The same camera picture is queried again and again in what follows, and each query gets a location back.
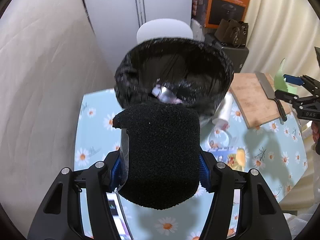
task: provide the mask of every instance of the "cutting board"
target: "cutting board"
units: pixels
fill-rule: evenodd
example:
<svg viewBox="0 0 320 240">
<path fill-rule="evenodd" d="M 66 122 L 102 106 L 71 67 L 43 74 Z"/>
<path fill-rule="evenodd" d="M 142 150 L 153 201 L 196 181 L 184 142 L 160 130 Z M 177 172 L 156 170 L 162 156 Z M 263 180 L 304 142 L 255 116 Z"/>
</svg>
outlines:
<svg viewBox="0 0 320 240">
<path fill-rule="evenodd" d="M 274 88 L 273 79 L 266 74 Z M 230 90 L 241 110 L 248 128 L 253 128 L 280 117 L 276 102 L 269 100 L 255 74 L 235 73 Z M 286 114 L 291 112 L 290 106 L 281 101 Z"/>
</svg>

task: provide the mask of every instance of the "brown handbag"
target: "brown handbag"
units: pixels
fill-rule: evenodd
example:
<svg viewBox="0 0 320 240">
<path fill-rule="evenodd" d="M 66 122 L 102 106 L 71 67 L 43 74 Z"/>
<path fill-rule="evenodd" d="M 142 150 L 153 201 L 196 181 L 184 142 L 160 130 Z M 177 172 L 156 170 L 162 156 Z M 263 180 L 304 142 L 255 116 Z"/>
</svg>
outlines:
<svg viewBox="0 0 320 240">
<path fill-rule="evenodd" d="M 214 35 L 220 42 L 238 48 L 246 45 L 248 28 L 248 23 L 222 19 Z"/>
</svg>

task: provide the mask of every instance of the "silver bolt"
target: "silver bolt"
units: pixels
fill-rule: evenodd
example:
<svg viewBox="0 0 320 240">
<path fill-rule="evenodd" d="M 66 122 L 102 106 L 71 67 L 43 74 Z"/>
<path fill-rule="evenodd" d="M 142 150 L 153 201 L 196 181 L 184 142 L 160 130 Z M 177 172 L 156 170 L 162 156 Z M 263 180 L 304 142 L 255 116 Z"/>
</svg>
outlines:
<svg viewBox="0 0 320 240">
<path fill-rule="evenodd" d="M 224 163 L 219 162 L 219 163 L 217 163 L 217 167 L 219 169 L 224 169 L 226 167 L 226 165 Z"/>
<path fill-rule="evenodd" d="M 64 174 L 64 175 L 66 175 L 66 174 L 69 173 L 69 171 L 70 171 L 69 168 L 63 168 L 62 171 L 61 171 L 61 173 Z"/>
<path fill-rule="evenodd" d="M 259 171 L 256 170 L 256 169 L 252 169 L 252 170 L 251 170 L 251 174 L 252 174 L 253 176 L 257 176 L 257 175 L 259 174 Z"/>
<path fill-rule="evenodd" d="M 96 166 L 97 168 L 102 168 L 104 166 L 103 162 L 97 162 L 94 166 Z"/>
</svg>

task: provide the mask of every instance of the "black foam block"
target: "black foam block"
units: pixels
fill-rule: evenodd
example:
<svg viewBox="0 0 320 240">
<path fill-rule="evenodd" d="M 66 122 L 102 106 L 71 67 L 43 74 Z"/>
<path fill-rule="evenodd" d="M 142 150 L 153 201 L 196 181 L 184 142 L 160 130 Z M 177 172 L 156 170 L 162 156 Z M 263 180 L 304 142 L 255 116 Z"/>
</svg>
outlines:
<svg viewBox="0 0 320 240">
<path fill-rule="evenodd" d="M 199 117 L 182 105 L 138 104 L 113 119 L 129 135 L 129 173 L 119 194 L 143 207 L 167 209 L 199 185 Z"/>
</svg>

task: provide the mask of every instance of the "knife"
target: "knife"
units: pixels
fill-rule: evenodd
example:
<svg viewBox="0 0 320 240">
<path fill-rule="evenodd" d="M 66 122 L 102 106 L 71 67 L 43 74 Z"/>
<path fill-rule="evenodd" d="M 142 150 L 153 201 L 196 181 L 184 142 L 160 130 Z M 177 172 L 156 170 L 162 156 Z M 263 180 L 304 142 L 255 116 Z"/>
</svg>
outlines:
<svg viewBox="0 0 320 240">
<path fill-rule="evenodd" d="M 272 86 L 270 85 L 266 75 L 261 72 L 256 72 L 256 76 L 257 76 L 264 92 L 266 93 L 267 98 L 276 102 L 277 107 L 278 107 L 278 111 L 279 111 L 279 114 L 280 114 L 282 120 L 284 122 L 287 121 L 287 115 L 285 114 L 284 108 L 283 108 L 280 100 L 278 98 L 276 98 L 275 92 L 274 92 Z"/>
</svg>

